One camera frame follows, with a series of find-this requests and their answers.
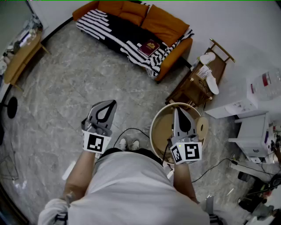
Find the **red book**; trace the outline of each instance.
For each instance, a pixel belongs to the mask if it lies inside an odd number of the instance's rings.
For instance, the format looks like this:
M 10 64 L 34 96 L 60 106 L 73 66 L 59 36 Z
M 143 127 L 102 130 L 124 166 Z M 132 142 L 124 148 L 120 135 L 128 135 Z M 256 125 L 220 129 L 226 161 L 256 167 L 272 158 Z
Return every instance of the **red book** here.
M 148 42 L 144 43 L 138 51 L 145 56 L 149 57 L 151 56 L 157 49 L 159 49 L 160 44 L 155 42 L 154 40 L 149 40 Z

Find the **wooden desk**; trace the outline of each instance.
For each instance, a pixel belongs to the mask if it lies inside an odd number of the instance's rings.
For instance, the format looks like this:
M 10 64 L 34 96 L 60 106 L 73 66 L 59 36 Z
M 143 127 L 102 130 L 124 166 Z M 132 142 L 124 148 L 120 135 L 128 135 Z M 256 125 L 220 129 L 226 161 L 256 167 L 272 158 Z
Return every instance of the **wooden desk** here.
M 7 69 L 4 73 L 5 83 L 10 83 L 22 91 L 22 89 L 16 85 L 16 82 L 28 62 L 40 48 L 43 48 L 48 54 L 50 54 L 50 52 L 48 52 L 48 50 L 41 44 L 41 36 L 42 33 L 38 32 L 36 38 L 29 45 L 21 47 L 14 55 L 11 62 L 7 65 Z
M 211 48 L 208 48 L 207 52 L 213 52 L 216 55 L 214 61 L 208 64 L 208 67 L 212 70 L 212 75 L 216 79 L 216 84 L 219 85 L 220 80 L 223 76 L 224 69 L 226 67 L 226 61 L 228 59 L 235 60 L 213 39 L 214 43 Z M 214 46 L 218 46 L 227 56 L 226 60 L 219 57 L 214 51 Z M 193 107 L 199 106 L 207 101 L 212 100 L 213 93 L 210 91 L 206 80 L 201 80 L 196 73 L 203 66 L 199 61 L 193 71 L 189 71 L 186 76 L 182 79 L 179 85 L 173 90 L 170 96 L 166 99 L 166 104 L 174 102 L 183 102 L 190 104 Z

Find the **white cloth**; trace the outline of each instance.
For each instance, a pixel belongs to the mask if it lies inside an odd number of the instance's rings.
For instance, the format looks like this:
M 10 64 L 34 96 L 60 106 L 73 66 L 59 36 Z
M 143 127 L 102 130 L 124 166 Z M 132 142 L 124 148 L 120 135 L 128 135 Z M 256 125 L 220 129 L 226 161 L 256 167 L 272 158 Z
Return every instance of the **white cloth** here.
M 53 224 L 66 208 L 63 200 L 50 201 L 38 224 Z M 159 163 L 116 152 L 97 161 L 85 196 L 68 208 L 68 224 L 207 225 L 209 215 L 170 185 Z

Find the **label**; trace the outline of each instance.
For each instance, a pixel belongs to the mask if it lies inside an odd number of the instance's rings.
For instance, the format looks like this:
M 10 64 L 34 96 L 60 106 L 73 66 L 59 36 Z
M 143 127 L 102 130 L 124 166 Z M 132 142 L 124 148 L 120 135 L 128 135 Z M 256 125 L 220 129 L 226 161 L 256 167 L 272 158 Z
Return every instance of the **label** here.
M 266 87 L 268 84 L 271 84 L 269 73 L 264 73 L 262 75 L 263 85 Z
M 253 84 L 251 84 L 251 90 L 252 90 L 252 93 L 254 93 Z

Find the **tape roll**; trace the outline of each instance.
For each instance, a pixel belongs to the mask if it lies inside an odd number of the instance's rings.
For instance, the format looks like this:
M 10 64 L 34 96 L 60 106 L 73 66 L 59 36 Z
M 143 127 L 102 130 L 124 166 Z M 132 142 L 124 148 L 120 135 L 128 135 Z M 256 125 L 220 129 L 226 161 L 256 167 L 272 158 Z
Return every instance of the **tape roll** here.
M 199 117 L 196 121 L 196 131 L 198 134 L 199 140 L 203 140 L 209 130 L 209 121 L 207 120 L 206 117 Z

